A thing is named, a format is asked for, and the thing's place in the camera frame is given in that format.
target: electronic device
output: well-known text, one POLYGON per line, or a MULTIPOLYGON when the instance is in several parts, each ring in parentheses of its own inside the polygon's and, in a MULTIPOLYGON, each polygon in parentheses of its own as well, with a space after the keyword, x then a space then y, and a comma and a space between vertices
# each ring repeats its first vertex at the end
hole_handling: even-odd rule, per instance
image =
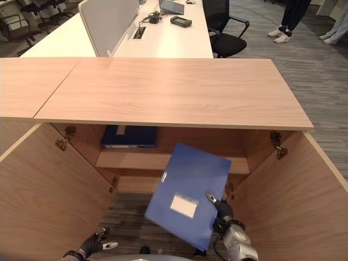
POLYGON ((174 16, 172 18, 170 18, 170 22, 173 24, 176 24, 177 26, 181 26, 181 27, 189 27, 192 24, 192 20, 188 20, 179 16, 174 16))
POLYGON ((179 15, 184 14, 185 6, 183 4, 175 3, 168 0, 158 0, 158 2, 159 2, 159 7, 162 10, 165 10, 174 14, 179 14, 179 15))

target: office chair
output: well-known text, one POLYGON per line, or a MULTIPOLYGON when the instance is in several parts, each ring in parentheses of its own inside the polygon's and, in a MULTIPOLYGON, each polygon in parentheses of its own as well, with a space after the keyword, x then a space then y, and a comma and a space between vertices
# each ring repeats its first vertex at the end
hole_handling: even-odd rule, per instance
POLYGON ((41 33, 41 29, 36 26, 31 26, 27 19, 21 19, 19 15, 10 15, 0 19, 0 32, 3 36, 7 38, 9 41, 23 41, 25 40, 28 44, 28 47, 17 52, 18 56, 21 56, 23 53, 28 51, 32 46, 32 41, 35 41, 34 35, 41 33), (11 17, 18 17, 18 21, 6 23, 4 19, 11 17), (26 21, 28 25, 22 25, 22 22, 26 21), (20 28, 10 30, 10 24, 20 23, 20 28))
POLYGON ((229 0, 203 0, 203 9, 208 31, 214 33, 210 36, 210 44, 213 53, 217 53, 218 58, 226 58, 245 49, 246 41, 241 39, 241 36, 250 23, 245 19, 229 15, 229 0), (223 33, 230 19, 245 24, 244 30, 238 37, 223 33))
POLYGON ((20 1, 18 1, 19 5, 21 5, 21 12, 27 12, 27 13, 34 13, 34 15, 38 15, 40 17, 40 20, 42 22, 42 28, 46 31, 47 34, 49 34, 48 31, 48 23, 45 21, 49 20, 49 18, 43 18, 41 16, 41 11, 46 9, 49 4, 48 4, 49 0, 45 1, 45 2, 36 2, 35 0, 32 1, 30 4, 28 5, 22 5, 20 1))
POLYGON ((58 9, 58 13, 55 14, 52 18, 53 19, 58 19, 59 17, 63 17, 63 16, 66 16, 66 17, 69 17, 71 18, 72 16, 74 16, 74 13, 72 12, 63 12, 59 6, 59 4, 63 4, 65 3, 66 0, 50 0, 49 1, 49 4, 53 6, 53 8, 57 8, 58 9))

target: robotic arm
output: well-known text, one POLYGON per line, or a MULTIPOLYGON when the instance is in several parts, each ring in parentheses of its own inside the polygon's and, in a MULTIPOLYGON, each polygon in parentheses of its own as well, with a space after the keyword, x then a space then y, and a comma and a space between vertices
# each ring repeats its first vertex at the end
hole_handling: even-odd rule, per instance
POLYGON ((61 260, 85 261, 94 253, 117 247, 119 245, 117 242, 102 243, 109 232, 109 227, 102 227, 98 232, 87 238, 78 251, 67 251, 61 260))
MULTIPOLYGON (((208 199, 217 208, 217 218, 214 222, 213 229, 219 233, 219 238, 223 240, 228 252, 229 261, 258 261, 258 255, 251 246, 251 241, 245 232, 245 226, 242 222, 233 219, 233 211, 226 200, 219 201, 213 194, 206 193, 208 199)), ((216 254, 226 261, 216 250, 216 254)))

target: white label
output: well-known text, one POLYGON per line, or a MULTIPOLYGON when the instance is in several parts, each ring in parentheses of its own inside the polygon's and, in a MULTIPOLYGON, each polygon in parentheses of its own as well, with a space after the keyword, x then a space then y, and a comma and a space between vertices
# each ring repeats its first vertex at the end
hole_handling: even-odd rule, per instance
POLYGON ((198 201, 190 200, 180 195, 175 195, 170 209, 193 219, 197 205, 198 201))

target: blue folder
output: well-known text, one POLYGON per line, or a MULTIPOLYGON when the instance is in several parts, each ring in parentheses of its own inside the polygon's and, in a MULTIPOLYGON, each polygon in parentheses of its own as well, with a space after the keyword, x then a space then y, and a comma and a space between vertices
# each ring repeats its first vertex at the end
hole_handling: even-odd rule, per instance
POLYGON ((231 161, 177 144, 145 217, 195 248, 208 249, 217 215, 206 192, 222 197, 231 161), (174 197, 197 204, 193 218, 171 209, 174 197))

